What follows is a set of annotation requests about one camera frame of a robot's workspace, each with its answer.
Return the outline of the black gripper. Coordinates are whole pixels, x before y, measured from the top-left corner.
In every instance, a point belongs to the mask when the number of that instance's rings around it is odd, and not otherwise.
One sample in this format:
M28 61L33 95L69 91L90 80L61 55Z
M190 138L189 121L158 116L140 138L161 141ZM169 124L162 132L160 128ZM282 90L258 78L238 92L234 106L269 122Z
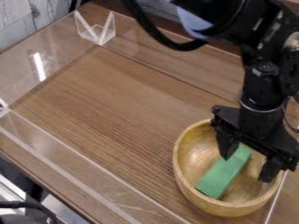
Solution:
M220 156L228 160L240 144L265 156L257 180L269 183L280 171L295 171L299 164L299 141L284 126L284 105L250 108L242 101L233 108L214 105L210 126L216 130Z

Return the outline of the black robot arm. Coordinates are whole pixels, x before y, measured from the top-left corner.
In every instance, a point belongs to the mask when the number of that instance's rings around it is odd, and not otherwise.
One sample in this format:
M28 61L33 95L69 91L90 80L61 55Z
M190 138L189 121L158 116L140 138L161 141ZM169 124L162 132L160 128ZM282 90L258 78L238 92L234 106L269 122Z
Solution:
M213 106L218 154L238 144L265 156L257 179L270 182L299 164L299 142L288 134L291 99L299 102L299 13L280 0L169 0L186 32L198 40L238 45L244 82L238 106Z

